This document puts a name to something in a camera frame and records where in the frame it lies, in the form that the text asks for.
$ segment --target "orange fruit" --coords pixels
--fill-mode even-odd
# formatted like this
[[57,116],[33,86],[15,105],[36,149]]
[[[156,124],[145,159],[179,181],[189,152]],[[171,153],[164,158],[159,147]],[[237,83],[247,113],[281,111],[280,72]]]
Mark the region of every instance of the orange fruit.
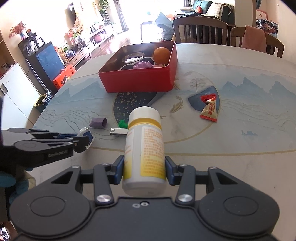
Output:
[[159,47],[154,50],[153,60],[156,64],[168,65],[170,60],[170,51],[165,47]]

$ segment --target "yellow label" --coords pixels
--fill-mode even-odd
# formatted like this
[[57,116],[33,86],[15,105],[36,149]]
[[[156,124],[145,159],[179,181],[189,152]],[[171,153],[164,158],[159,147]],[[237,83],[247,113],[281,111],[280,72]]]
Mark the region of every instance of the yellow label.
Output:
[[128,124],[128,129],[132,128],[133,126],[141,125],[141,124],[149,124],[149,125],[157,126],[159,129],[161,129],[161,124],[158,121],[150,119],[150,118],[135,119],[131,123]]
[[126,135],[126,150],[124,152],[123,179],[131,178],[133,160],[133,130]]
[[166,179],[165,153],[161,130],[142,127],[141,176]]

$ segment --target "green object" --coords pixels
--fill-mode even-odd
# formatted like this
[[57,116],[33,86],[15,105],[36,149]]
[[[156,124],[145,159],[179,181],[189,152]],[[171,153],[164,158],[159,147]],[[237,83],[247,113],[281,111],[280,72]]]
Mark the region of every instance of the green object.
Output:
[[118,123],[118,126],[119,126],[119,128],[123,128],[123,129],[127,129],[128,128],[128,124],[124,120],[121,120]]
[[103,16],[108,16],[108,13],[106,11],[106,9],[109,7],[108,0],[98,0],[98,6],[99,6],[99,8],[101,8],[99,10],[100,14]]

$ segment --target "candy wrapper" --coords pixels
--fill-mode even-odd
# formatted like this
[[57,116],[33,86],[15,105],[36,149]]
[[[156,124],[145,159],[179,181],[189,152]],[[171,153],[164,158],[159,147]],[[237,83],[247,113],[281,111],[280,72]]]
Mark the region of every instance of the candy wrapper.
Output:
[[216,94],[203,95],[200,97],[202,102],[206,104],[206,107],[200,114],[201,118],[217,122],[216,98]]

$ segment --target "pill bottle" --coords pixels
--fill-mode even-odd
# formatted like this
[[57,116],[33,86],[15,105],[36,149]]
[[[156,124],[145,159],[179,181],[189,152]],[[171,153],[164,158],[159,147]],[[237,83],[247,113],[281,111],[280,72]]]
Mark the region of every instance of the pill bottle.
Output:
[[142,106],[129,116],[124,154],[123,190],[130,196],[155,196],[166,186],[160,115]]

